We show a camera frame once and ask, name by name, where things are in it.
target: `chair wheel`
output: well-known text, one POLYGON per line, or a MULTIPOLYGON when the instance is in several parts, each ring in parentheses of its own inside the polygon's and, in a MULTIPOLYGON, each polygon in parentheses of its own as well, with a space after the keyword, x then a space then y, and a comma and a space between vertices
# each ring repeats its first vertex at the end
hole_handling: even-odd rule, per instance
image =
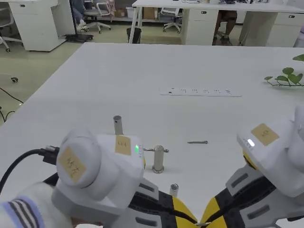
POLYGON ((17 83, 18 82, 18 78, 17 77, 12 77, 11 80, 12 80, 13 83, 17 83))

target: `metal cylinder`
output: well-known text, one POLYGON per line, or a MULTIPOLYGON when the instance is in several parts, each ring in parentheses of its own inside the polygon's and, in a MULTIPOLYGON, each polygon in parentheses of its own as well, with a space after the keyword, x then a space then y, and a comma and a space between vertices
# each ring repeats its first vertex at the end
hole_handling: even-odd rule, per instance
POLYGON ((170 186, 170 192, 169 192, 169 194, 172 195, 172 196, 174 196, 174 197, 177 197, 178 191, 179 191, 178 184, 172 184, 170 186))
POLYGON ((114 120, 114 129, 116 135, 122 135, 123 133, 123 123, 122 117, 120 115, 116 115, 113 117, 114 120))
POLYGON ((164 148, 162 146, 156 146, 154 152, 154 165, 152 166, 152 170, 155 173, 162 173, 164 170, 163 154, 164 148))

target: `cable connector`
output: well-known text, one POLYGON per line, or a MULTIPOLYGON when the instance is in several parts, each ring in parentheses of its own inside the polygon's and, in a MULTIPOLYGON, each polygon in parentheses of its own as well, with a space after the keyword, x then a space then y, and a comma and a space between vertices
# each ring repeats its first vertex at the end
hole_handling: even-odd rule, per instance
POLYGON ((59 149, 59 147, 55 146, 46 146, 45 149, 41 149, 43 151, 43 154, 41 154, 43 156, 43 162, 56 165, 59 149))

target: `trash can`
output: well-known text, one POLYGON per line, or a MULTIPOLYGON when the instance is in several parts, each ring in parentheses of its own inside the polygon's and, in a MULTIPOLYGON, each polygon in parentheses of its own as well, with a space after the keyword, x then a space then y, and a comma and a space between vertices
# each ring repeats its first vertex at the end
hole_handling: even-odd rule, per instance
MULTIPOLYGON (((133 36, 133 44, 140 44, 141 43, 141 33, 142 30, 140 28, 135 28, 134 36, 133 36)), ((127 28, 127 35, 128 41, 130 40, 131 28, 127 28)))

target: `green plant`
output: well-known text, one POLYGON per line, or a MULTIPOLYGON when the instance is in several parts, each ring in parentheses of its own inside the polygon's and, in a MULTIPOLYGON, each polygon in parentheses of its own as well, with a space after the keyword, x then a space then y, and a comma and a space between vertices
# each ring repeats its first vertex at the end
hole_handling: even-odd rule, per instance
MULTIPOLYGON (((304 54, 294 57, 293 60, 304 62, 304 54)), ((284 68, 283 69, 284 75, 280 75, 280 76, 274 78, 274 80, 277 81, 277 84, 273 84, 269 81, 273 78, 272 76, 265 77, 264 79, 267 81, 267 83, 269 83, 272 86, 289 86, 289 87, 301 86, 301 87, 303 87, 304 85, 302 85, 300 83, 300 81, 303 78, 303 74, 295 75, 294 72, 295 72, 295 70, 291 67, 284 68)))

